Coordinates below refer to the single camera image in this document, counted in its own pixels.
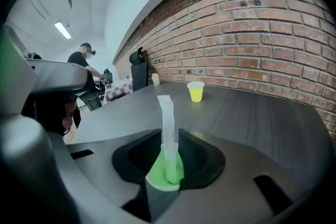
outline fluorescent light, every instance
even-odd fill
[[[70,34],[68,33],[68,31],[65,29],[65,27],[63,26],[61,22],[55,23],[55,26],[58,29],[58,31],[60,31],[61,34],[65,36],[66,39],[71,38]]]

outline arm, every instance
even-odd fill
[[[104,76],[102,74],[100,74],[96,69],[94,69],[93,67],[87,66],[85,67],[86,69],[90,70],[92,75],[94,77],[97,77],[99,79],[104,79]]]

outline man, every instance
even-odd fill
[[[95,55],[95,54],[96,54],[96,51],[92,50],[91,45],[89,43],[83,43],[82,45],[80,45],[78,51],[75,51],[73,54],[70,55],[68,62],[76,63],[80,66],[85,67],[86,69],[90,70],[90,72],[92,73],[94,77],[99,78],[102,84],[107,84],[106,77],[100,74],[93,67],[89,66],[89,64],[86,62],[86,59],[90,59],[92,55]],[[93,81],[92,81],[92,85],[90,89],[85,94],[81,95],[79,98],[88,106],[90,111],[93,111],[101,107],[101,103],[98,97],[98,90],[95,87]]]

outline cap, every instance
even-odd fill
[[[92,55],[96,55],[96,51],[95,50],[92,50],[92,47],[91,47],[91,44],[89,43],[83,43],[82,45],[80,45],[81,47],[87,47],[87,48],[90,48],[91,51],[92,51]]]

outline yellow cup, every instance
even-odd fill
[[[201,81],[193,81],[187,84],[193,102],[200,102],[203,96],[204,83]]]

